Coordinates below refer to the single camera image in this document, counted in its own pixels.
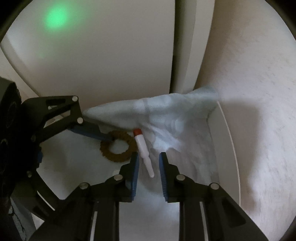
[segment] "brown ring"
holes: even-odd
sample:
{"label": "brown ring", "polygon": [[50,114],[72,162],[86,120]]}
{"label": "brown ring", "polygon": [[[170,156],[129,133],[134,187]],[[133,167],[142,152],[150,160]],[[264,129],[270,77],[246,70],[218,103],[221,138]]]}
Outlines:
{"label": "brown ring", "polygon": [[137,143],[133,137],[127,134],[124,131],[111,131],[109,132],[110,135],[114,137],[114,139],[120,139],[125,141],[128,144],[128,149],[120,154],[112,153],[109,150],[110,145],[112,142],[101,141],[100,151],[102,155],[106,157],[108,160],[113,162],[124,162],[131,158],[131,155],[134,151],[137,151]]}

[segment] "green light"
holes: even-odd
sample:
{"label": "green light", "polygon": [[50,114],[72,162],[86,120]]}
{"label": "green light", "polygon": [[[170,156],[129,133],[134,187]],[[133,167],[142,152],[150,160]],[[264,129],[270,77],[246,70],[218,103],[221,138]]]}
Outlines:
{"label": "green light", "polygon": [[46,16],[46,26],[50,29],[59,29],[67,24],[69,12],[65,6],[53,6]]}

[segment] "white fabric liner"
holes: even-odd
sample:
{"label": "white fabric liner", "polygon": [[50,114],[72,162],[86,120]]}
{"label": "white fabric liner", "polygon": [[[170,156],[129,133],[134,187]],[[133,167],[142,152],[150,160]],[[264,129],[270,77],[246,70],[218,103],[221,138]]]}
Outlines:
{"label": "white fabric liner", "polygon": [[[214,146],[207,117],[218,95],[203,87],[189,94],[169,94],[140,100],[104,104],[86,110],[84,118],[100,123],[101,131],[125,129],[131,135],[141,128],[155,177],[151,179],[140,159],[137,194],[133,203],[120,203],[120,240],[178,240],[179,203],[165,202],[158,156],[165,151],[171,164],[195,182],[219,182]],[[81,182],[104,182],[122,164],[104,158],[100,141],[64,131],[42,144],[39,174],[61,199]],[[124,151],[117,142],[112,151]]]}

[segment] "white tube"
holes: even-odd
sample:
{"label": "white tube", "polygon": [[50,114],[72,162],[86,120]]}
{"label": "white tube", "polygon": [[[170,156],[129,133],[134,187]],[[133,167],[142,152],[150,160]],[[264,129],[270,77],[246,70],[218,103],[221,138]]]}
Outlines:
{"label": "white tube", "polygon": [[151,163],[151,160],[149,158],[149,151],[148,151],[144,136],[142,134],[142,131],[141,131],[141,129],[135,129],[133,131],[133,134],[134,134],[135,140],[137,142],[137,146],[138,146],[138,149],[139,149],[140,156],[143,158],[143,162],[144,162],[145,167],[146,167],[146,169],[147,169],[147,171],[149,173],[149,176],[151,178],[153,178],[154,177],[154,171],[153,171],[153,168],[152,168],[152,163]]}

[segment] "round metal joint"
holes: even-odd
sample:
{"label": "round metal joint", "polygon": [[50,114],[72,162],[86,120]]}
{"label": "round metal joint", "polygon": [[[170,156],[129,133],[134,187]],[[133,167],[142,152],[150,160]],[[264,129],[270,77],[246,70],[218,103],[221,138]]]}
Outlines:
{"label": "round metal joint", "polygon": [[120,181],[122,178],[123,178],[123,176],[120,174],[117,174],[114,176],[115,181]]}
{"label": "round metal joint", "polygon": [[178,181],[184,181],[185,180],[185,176],[182,175],[182,174],[177,175],[176,178],[177,178]]}
{"label": "round metal joint", "polygon": [[32,135],[31,136],[31,142],[35,142],[36,141],[36,136],[35,135]]}
{"label": "round metal joint", "polygon": [[78,97],[77,96],[73,96],[72,97],[72,101],[74,101],[74,102],[78,101]]}
{"label": "round metal joint", "polygon": [[77,123],[82,124],[83,123],[83,118],[82,117],[77,118]]}
{"label": "round metal joint", "polygon": [[219,186],[218,183],[212,183],[212,184],[210,185],[210,187],[211,187],[213,190],[218,190],[220,186]]}
{"label": "round metal joint", "polygon": [[31,178],[32,177],[32,172],[31,171],[27,171],[27,176],[28,176],[28,178]]}
{"label": "round metal joint", "polygon": [[82,190],[83,190],[83,189],[87,189],[88,186],[89,186],[88,183],[80,183],[80,184],[79,184],[79,188],[82,189]]}

